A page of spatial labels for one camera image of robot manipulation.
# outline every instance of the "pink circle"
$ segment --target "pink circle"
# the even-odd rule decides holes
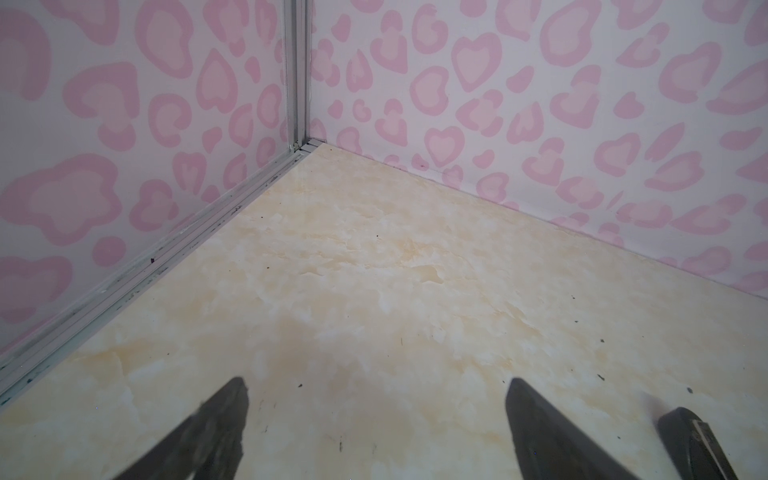
[[[125,256],[125,242],[118,237],[98,239],[91,252],[91,258],[98,266],[112,266]]]

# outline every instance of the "vertical metal post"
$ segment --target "vertical metal post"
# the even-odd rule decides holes
[[[311,0],[283,0],[285,8],[288,142],[291,151],[309,140]]]

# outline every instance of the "wall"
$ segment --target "wall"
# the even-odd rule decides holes
[[[0,352],[287,149],[282,12],[2,2]]]
[[[339,0],[314,24],[314,137],[768,296],[768,2]]]

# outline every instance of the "beige marble floor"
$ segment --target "beige marble floor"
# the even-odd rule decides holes
[[[0,476],[109,478],[242,375],[238,478],[519,478],[512,376],[641,478],[676,406],[764,478],[766,345],[765,300],[323,146],[0,415]]]

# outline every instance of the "wallpaper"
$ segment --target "wallpaper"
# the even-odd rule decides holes
[[[313,22],[314,137],[768,296],[768,2],[337,0]]]
[[[0,3],[0,352],[287,149],[282,12]]]

